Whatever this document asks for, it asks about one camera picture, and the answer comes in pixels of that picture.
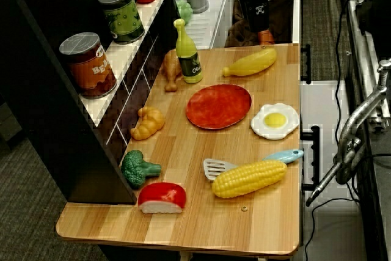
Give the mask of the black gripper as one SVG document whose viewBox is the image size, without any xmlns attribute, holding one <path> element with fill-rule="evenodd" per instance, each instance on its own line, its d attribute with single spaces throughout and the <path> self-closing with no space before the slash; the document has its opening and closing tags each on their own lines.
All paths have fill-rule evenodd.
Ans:
<svg viewBox="0 0 391 261">
<path fill-rule="evenodd" d="M 269 29 L 268 0 L 244 0 L 244 14 L 251 32 Z"/>
</svg>

